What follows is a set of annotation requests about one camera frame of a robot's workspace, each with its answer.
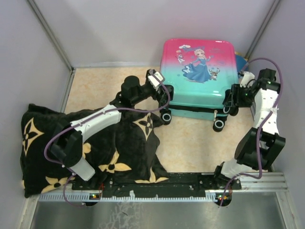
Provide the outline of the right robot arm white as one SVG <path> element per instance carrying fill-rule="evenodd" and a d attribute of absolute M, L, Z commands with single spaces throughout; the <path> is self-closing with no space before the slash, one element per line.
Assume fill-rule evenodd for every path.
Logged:
<path fill-rule="evenodd" d="M 263 69 L 258 77 L 251 72 L 242 74 L 241 82 L 225 92 L 224 109 L 234 115 L 239 108 L 254 105 L 254 123 L 237 145 L 233 159 L 216 167 L 213 184 L 219 189 L 251 169 L 258 171 L 256 178 L 260 179 L 285 146 L 277 128 L 281 85 L 276 81 L 276 71 Z"/>

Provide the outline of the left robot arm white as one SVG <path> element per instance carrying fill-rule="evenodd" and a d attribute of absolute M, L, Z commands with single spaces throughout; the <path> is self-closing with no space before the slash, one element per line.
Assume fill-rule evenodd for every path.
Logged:
<path fill-rule="evenodd" d="M 55 157 L 54 163 L 67 168 L 73 175 L 78 175 L 89 189 L 99 184 L 99 177 L 94 168 L 82 157 L 83 143 L 99 131 L 117 124 L 125 111 L 136 111 L 136 104 L 151 97 L 158 101 L 157 111 L 167 110 L 173 99 L 173 86 L 164 84 L 165 78 L 152 69 L 148 71 L 144 85 L 139 78 L 131 75 L 124 79 L 120 92 L 103 109 L 66 124 L 58 124 L 53 137 L 44 148 L 44 157 L 50 161 L 47 153 Z"/>

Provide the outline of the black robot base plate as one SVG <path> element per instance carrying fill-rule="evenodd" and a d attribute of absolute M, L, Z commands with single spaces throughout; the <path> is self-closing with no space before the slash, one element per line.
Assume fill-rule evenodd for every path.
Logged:
<path fill-rule="evenodd" d="M 212 173 L 169 173 L 169 178 L 156 183 L 136 183 L 109 175 L 104 181 L 72 181 L 72 190 L 102 191 L 105 198 L 128 197 L 133 191 L 137 198 L 190 198 L 205 197 L 207 190 L 223 190 L 227 181 L 215 178 Z"/>

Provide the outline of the teal hard-shell suitcase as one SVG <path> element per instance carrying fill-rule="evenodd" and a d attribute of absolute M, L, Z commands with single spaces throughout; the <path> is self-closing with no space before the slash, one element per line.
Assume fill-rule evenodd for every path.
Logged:
<path fill-rule="evenodd" d="M 226 93 L 238 83 L 234 46 L 224 40 L 168 39 L 163 45 L 160 73 L 171 87 L 169 107 L 161 110 L 168 125 L 175 116 L 210 120 L 221 132 L 238 110 L 224 105 Z"/>

